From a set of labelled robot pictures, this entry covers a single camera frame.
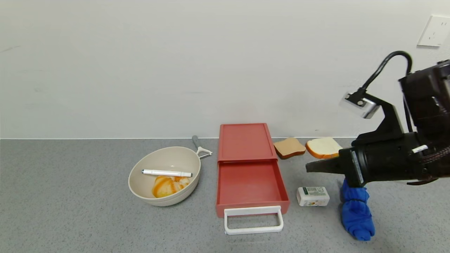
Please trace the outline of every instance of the beige bowl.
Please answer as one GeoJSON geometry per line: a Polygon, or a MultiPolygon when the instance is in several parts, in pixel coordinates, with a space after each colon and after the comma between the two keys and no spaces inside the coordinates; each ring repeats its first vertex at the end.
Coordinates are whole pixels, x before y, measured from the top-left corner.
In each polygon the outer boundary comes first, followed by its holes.
{"type": "Polygon", "coordinates": [[[200,158],[191,149],[185,147],[168,147],[156,150],[142,158],[128,176],[130,191],[141,200],[154,206],[170,206],[187,198],[195,189],[200,178],[200,158]],[[172,170],[190,172],[190,183],[181,191],[172,195],[155,198],[152,194],[157,176],[144,175],[142,170],[172,170]]]}

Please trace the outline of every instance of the wall outlet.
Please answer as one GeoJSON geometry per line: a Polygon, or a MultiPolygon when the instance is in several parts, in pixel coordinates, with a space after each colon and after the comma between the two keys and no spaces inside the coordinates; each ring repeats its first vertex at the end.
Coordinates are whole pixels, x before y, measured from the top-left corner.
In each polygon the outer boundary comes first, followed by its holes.
{"type": "Polygon", "coordinates": [[[431,16],[417,45],[441,46],[450,32],[450,18],[431,16]]]}

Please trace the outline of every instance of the white bread slice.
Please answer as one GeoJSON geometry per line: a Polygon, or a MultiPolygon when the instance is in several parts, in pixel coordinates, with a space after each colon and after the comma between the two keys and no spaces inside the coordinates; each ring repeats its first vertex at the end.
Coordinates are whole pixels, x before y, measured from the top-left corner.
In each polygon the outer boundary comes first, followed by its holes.
{"type": "Polygon", "coordinates": [[[326,159],[339,156],[342,147],[331,137],[309,140],[306,143],[308,152],[319,159],[326,159]]]}

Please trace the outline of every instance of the pen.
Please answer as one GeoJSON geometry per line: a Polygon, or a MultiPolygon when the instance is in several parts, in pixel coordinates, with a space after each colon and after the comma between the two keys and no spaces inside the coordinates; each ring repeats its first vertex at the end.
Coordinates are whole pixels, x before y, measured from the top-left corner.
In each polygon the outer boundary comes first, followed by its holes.
{"type": "Polygon", "coordinates": [[[185,176],[185,177],[192,177],[192,173],[189,173],[189,172],[171,172],[171,171],[159,171],[159,170],[142,170],[142,174],[155,175],[155,176],[185,176]]]}

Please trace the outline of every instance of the gray countertop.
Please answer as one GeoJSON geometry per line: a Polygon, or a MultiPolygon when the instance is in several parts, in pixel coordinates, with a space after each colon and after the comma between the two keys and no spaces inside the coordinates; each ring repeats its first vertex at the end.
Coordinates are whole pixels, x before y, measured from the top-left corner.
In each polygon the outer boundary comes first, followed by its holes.
{"type": "MultiPolygon", "coordinates": [[[[0,252],[448,252],[450,180],[424,186],[367,185],[376,227],[353,239],[339,217],[343,176],[305,171],[309,154],[280,160],[291,205],[278,233],[226,235],[216,216],[217,142],[202,160],[196,190],[170,207],[151,206],[128,189],[143,156],[191,140],[1,140],[0,252]],[[326,207],[300,207],[300,186],[325,186],[326,207]]],[[[350,139],[337,139],[349,146],[350,139]]],[[[276,224],[275,216],[234,217],[230,227],[276,224]]]]}

